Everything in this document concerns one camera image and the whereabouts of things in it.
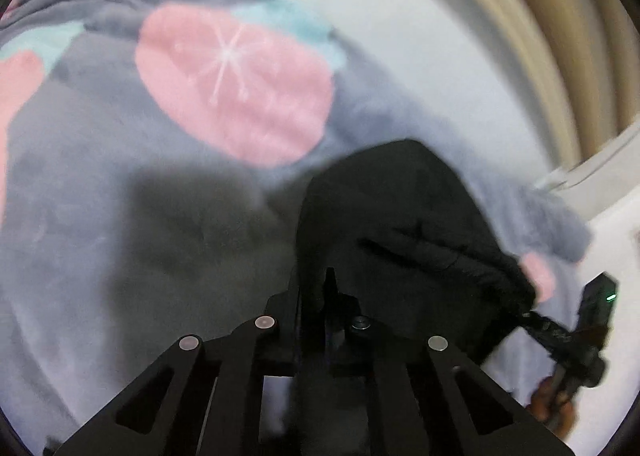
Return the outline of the person's right hand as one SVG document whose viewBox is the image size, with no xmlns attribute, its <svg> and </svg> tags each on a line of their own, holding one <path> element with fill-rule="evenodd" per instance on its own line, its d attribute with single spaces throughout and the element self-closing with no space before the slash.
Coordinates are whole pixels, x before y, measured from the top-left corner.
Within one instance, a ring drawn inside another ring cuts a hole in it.
<svg viewBox="0 0 640 456">
<path fill-rule="evenodd" d="M 574 403 L 563 392 L 553 390 L 551 377 L 544 378 L 530 397 L 526 410 L 538 421 L 548 424 L 554 414 L 559 415 L 556 426 L 551 431 L 560 439 L 566 440 L 577 420 Z"/>
</svg>

